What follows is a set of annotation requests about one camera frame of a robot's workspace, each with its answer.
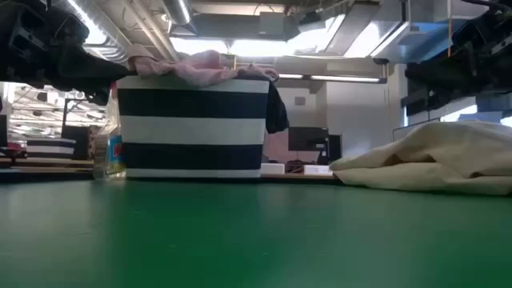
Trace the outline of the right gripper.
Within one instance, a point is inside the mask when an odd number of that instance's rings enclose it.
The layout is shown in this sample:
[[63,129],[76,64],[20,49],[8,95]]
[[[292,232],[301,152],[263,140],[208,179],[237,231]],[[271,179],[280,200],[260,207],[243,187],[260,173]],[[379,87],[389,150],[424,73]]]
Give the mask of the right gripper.
[[[486,8],[453,36],[465,77],[462,90],[512,93],[512,0],[461,1]],[[405,76],[433,90],[455,90],[455,71],[452,58],[431,58],[408,63]]]

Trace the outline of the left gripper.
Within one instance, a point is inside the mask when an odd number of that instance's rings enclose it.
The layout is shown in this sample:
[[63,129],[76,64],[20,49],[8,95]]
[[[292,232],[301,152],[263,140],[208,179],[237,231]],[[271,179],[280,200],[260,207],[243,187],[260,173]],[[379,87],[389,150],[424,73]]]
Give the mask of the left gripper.
[[0,0],[0,82],[83,92],[106,105],[110,88],[133,73],[88,54],[89,29],[74,14],[40,0]]

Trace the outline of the pink waffle-knit shirt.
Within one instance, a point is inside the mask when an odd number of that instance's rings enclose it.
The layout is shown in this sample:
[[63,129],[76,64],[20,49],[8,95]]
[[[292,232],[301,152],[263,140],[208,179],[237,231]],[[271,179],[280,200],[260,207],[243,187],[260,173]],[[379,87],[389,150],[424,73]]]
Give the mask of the pink waffle-knit shirt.
[[136,71],[141,77],[172,75],[186,84],[196,87],[207,87],[231,80],[238,76],[263,77],[264,80],[279,80],[277,71],[261,68],[253,64],[229,70],[221,62],[222,55],[214,50],[207,50],[172,62],[157,60],[146,50],[132,52],[128,57],[130,70]]

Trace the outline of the linear ceiling lamp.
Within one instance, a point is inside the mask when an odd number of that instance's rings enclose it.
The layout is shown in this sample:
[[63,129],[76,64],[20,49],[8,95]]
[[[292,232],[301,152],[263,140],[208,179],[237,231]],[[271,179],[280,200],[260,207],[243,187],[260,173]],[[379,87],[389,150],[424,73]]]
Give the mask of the linear ceiling lamp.
[[312,75],[312,74],[280,74],[281,79],[321,81],[321,82],[356,82],[369,84],[383,84],[386,78],[372,78],[359,76]]

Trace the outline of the cream cloth garment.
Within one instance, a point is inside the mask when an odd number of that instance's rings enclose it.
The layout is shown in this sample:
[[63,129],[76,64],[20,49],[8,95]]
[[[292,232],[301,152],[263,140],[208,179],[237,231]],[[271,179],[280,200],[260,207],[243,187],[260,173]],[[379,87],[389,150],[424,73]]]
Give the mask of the cream cloth garment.
[[493,122],[428,122],[404,138],[330,164],[347,186],[512,195],[512,128]]

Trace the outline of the navy white striped basket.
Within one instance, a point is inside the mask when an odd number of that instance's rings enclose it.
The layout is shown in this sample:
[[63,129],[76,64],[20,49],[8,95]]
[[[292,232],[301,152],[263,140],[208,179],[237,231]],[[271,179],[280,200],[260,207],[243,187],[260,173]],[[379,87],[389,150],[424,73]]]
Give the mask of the navy white striped basket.
[[76,141],[67,138],[28,138],[26,153],[28,158],[69,159],[74,154]]
[[270,84],[195,88],[171,77],[117,83],[129,178],[259,178]]

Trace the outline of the clear bottle with red cap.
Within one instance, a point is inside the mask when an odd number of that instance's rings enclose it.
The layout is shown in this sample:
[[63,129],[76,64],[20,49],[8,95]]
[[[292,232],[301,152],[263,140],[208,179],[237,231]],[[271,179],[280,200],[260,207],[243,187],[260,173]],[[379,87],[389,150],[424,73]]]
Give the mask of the clear bottle with red cap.
[[121,121],[116,82],[110,86],[106,104],[106,122],[94,138],[93,177],[95,179],[123,176]]

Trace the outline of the black computer monitor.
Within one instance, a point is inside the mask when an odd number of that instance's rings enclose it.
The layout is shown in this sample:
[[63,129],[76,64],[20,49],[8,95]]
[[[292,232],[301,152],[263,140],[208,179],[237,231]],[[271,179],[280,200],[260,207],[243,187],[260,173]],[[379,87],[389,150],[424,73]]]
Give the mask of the black computer monitor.
[[327,153],[329,161],[333,162],[342,158],[342,136],[329,135],[327,140]]
[[327,128],[290,127],[288,149],[291,151],[322,151],[329,137]]

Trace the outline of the white printed flat box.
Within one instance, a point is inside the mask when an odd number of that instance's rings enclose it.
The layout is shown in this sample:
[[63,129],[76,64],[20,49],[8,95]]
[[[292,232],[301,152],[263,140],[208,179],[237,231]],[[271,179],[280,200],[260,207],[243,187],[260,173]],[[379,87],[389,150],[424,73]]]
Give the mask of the white printed flat box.
[[304,165],[303,174],[304,175],[332,175],[332,170],[328,166],[320,166],[320,165]]

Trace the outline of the grey ceiling box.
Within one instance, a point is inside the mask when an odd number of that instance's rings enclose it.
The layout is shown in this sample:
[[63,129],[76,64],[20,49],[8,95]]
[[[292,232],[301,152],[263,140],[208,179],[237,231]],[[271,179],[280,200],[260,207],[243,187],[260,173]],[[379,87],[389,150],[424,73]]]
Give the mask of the grey ceiling box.
[[276,12],[261,12],[259,14],[260,35],[269,37],[281,37],[284,35],[285,16]]

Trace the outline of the light wooden table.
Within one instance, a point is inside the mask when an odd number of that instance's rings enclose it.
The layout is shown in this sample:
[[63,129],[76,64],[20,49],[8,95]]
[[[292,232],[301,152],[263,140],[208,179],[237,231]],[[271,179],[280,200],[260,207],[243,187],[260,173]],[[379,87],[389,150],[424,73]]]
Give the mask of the light wooden table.
[[[27,170],[0,169],[0,174],[84,174],[91,176],[91,171],[60,169],[60,170]],[[148,170],[127,169],[128,178],[280,178],[280,179],[312,179],[335,180],[333,174],[262,174],[259,170]]]

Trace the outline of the green table mat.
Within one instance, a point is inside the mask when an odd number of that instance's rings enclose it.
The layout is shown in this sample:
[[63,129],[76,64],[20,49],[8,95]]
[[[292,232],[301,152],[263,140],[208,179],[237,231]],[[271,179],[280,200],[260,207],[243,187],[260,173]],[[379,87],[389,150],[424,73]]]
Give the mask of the green table mat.
[[0,288],[512,288],[512,198],[0,185]]

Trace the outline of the ribbed silver air duct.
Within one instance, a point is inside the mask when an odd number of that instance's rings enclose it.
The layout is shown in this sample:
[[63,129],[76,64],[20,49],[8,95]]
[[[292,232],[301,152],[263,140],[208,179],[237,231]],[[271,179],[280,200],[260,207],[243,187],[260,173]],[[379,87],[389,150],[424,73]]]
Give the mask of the ribbed silver air duct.
[[105,60],[123,64],[131,44],[95,0],[66,0],[67,7],[89,29],[82,47]]

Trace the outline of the rectangular silver air duct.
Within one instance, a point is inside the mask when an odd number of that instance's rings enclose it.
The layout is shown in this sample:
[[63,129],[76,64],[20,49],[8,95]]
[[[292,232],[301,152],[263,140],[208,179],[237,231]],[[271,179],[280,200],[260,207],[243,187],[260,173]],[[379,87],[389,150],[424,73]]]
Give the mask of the rectangular silver air duct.
[[450,31],[463,23],[454,16],[457,0],[383,0],[377,19],[391,28],[372,49],[372,58],[390,62],[420,62],[443,51]]

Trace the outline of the round silver air duct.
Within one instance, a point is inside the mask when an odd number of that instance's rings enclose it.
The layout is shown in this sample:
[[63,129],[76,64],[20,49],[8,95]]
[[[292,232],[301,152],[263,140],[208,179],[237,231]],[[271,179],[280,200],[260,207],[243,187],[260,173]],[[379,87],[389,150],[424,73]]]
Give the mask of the round silver air duct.
[[183,26],[192,18],[192,12],[188,0],[162,0],[166,13],[173,24]]

